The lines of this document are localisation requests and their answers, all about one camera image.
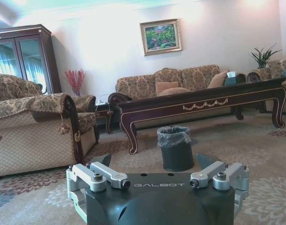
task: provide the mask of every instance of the glass cabinet door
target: glass cabinet door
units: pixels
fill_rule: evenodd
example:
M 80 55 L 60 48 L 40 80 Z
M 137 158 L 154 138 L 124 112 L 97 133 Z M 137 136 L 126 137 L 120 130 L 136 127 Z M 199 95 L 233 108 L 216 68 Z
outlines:
M 43 86 L 42 92 L 48 92 L 46 68 L 42 60 L 41 43 L 37 35 L 15 38 L 19 57 L 23 60 L 25 79 Z
M 13 38 L 0 40 L 0 73 L 22 77 Z

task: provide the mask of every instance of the plastic trash bag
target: plastic trash bag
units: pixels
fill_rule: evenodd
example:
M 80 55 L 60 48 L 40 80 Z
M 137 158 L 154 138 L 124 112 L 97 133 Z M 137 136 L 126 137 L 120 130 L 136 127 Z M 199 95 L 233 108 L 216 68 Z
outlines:
M 191 143 L 191 133 L 188 127 L 161 127 L 157 131 L 158 146 L 169 148 L 179 143 Z

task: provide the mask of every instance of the potted plant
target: potted plant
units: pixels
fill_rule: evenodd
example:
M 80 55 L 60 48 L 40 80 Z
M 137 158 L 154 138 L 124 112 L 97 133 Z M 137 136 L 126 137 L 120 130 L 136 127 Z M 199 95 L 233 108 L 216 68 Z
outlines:
M 269 60 L 273 54 L 281 51 L 281 50 L 277 50 L 273 52 L 272 50 L 275 47 L 275 45 L 276 43 L 265 52 L 263 52 L 264 48 L 262 48 L 261 50 L 258 50 L 257 48 L 255 48 L 256 52 L 251 53 L 251 57 L 254 58 L 258 64 L 258 69 L 265 68 L 267 64 L 266 61 Z

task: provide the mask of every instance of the black trash can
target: black trash can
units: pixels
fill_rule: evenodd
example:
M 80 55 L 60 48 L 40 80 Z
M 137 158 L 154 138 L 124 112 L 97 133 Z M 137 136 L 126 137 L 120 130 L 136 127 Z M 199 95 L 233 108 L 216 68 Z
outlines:
M 189 128 L 162 127 L 158 129 L 157 134 L 165 170 L 180 172 L 194 166 Z

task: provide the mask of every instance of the ceiling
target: ceiling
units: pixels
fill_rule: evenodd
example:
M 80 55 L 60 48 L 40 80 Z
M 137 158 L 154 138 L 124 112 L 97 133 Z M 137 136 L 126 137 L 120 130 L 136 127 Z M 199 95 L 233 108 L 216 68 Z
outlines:
M 0 0 L 0 28 L 12 26 L 18 17 L 39 10 L 77 10 L 111 4 L 133 9 L 151 8 L 196 0 Z

